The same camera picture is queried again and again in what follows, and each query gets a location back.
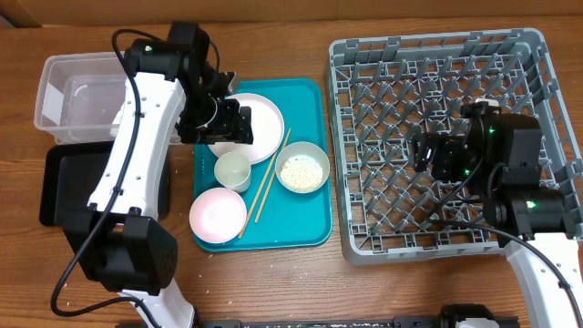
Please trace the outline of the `white cup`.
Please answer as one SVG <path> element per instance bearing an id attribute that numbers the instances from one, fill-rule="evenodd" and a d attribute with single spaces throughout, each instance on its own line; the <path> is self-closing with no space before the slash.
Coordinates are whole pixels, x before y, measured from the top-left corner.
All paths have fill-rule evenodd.
<path id="1" fill-rule="evenodd" d="M 216 161 L 214 175 L 223 187 L 242 193 L 251 184 L 251 163 L 240 152 L 228 152 Z"/>

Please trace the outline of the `grey rice bowl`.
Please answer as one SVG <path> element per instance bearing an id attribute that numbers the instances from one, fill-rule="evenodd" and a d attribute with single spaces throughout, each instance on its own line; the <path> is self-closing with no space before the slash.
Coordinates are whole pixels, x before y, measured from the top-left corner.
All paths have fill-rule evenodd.
<path id="1" fill-rule="evenodd" d="M 275 173 L 287 190 L 307 194 L 318 190 L 328 180 L 330 162 L 318 145 L 298 141 L 286 146 L 278 155 Z"/>

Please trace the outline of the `white rice pile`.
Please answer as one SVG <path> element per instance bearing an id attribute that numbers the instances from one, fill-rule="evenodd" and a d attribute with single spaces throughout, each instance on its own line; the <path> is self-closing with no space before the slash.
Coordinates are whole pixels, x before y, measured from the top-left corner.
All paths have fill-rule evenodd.
<path id="1" fill-rule="evenodd" d="M 280 178 L 282 184 L 293 191 L 311 192 L 322 183 L 323 169 L 315 159 L 298 155 L 283 163 Z"/>

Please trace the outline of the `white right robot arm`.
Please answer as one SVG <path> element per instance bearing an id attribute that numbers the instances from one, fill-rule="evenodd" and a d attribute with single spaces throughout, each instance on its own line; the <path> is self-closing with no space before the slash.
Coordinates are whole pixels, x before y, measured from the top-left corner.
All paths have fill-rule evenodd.
<path id="1" fill-rule="evenodd" d="M 414 170 L 468 189 L 504 250 L 534 327 L 582 324 L 577 224 L 561 190 L 540 183 L 543 133 L 536 118 L 505 113 L 492 100 L 464 104 L 463 136 L 421 132 L 412 138 Z"/>

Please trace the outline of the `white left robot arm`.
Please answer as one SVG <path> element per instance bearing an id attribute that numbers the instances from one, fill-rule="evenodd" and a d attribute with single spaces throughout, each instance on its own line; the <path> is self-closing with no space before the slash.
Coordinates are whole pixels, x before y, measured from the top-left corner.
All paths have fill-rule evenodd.
<path id="1" fill-rule="evenodd" d="M 116 57 L 127 80 L 118 132 L 86 207 L 65 216 L 71 268 L 128 302 L 149 327 L 193 327 L 196 308 L 175 280 L 178 243 L 159 224 L 159 187 L 169 140 L 253 141 L 251 109 L 234 98 L 234 74 L 210 64 L 218 49 L 196 23 L 166 38 L 139 31 Z"/>

